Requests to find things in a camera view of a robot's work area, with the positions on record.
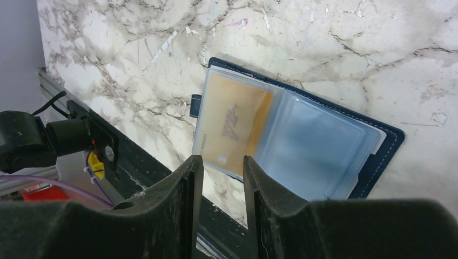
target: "black cable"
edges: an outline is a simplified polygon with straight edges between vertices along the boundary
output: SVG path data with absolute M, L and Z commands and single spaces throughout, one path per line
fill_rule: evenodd
M 49 106 L 52 106 L 59 98 L 61 97 L 64 97 L 67 95 L 67 92 L 65 91 L 61 91 L 60 93 L 56 94 L 54 97 L 52 97 L 49 101 L 47 101 L 40 109 L 34 111 L 32 113 L 32 115 L 37 115 L 38 113 L 41 113 L 43 112 L 44 110 L 46 110 L 47 108 L 49 108 Z
M 65 113 L 64 111 L 62 111 L 59 107 L 57 107 L 55 104 L 51 104 L 51 107 L 56 110 L 58 113 L 62 114 L 63 116 L 65 116 L 66 118 L 69 117 L 69 114 Z

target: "card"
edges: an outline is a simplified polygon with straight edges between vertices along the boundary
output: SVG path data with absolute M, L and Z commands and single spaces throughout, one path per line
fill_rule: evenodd
M 269 91 L 209 74 L 196 153 L 242 176 L 243 157 L 254 156 L 273 98 Z

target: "clear plastic pocket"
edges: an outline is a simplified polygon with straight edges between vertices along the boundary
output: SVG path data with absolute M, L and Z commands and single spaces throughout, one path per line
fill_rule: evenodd
M 306 200 L 345 199 L 379 133 L 291 91 L 266 123 L 256 162 Z
M 306 200 L 346 199 L 380 133 L 299 94 L 210 68 L 193 154 L 240 181 L 245 155 Z

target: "white marble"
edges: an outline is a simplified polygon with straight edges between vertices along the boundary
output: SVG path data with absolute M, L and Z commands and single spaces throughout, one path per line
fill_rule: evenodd
M 38 0 L 46 68 L 175 169 L 191 154 L 210 57 L 317 93 L 406 133 L 371 198 L 427 197 L 458 216 L 458 5 L 394 0 Z M 246 224 L 243 186 L 204 195 Z

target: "purple wire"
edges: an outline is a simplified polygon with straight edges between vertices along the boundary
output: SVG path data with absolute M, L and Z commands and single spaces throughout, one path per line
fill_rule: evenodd
M 78 193 L 86 198 L 89 198 L 91 200 L 94 200 L 94 201 L 97 201 L 98 203 L 100 203 L 101 205 L 103 205 L 104 207 L 106 208 L 112 208 L 113 207 L 113 204 L 105 201 L 104 199 L 100 198 L 99 196 L 96 196 L 88 191 L 85 191 L 79 187 L 76 187 L 74 185 L 71 185 L 69 183 L 66 183 L 66 182 L 61 182 L 61 181 L 57 181 L 57 180 L 54 180 L 54 179 L 49 179 L 49 178 L 46 178 L 46 177 L 41 177 L 41 176 L 32 176 L 32 175 L 0 175 L 0 180 L 4 180 L 4 181 L 13 181 L 13 180 L 25 180 L 25 181 L 36 181 L 36 182 L 46 182 L 46 183 L 50 183 L 52 185 L 55 185 L 55 186 L 58 186 L 58 187 L 61 187 L 61 188 L 64 188 L 64 189 L 67 189 L 67 190 L 71 190 L 75 193 Z
M 86 156 L 84 156 L 84 162 L 86 164 L 87 172 L 89 173 L 89 176 L 97 178 L 96 174 L 92 171 L 92 168 L 89 166 L 89 156 L 91 155 L 92 151 L 89 151 L 86 153 Z M 105 190 L 100 186 L 99 182 L 97 179 L 94 181 L 91 180 L 92 183 L 94 183 L 95 186 L 99 189 L 99 191 L 103 194 L 103 196 L 106 198 L 106 200 L 111 203 L 111 206 L 114 206 L 115 203 L 110 199 L 108 194 L 105 192 Z

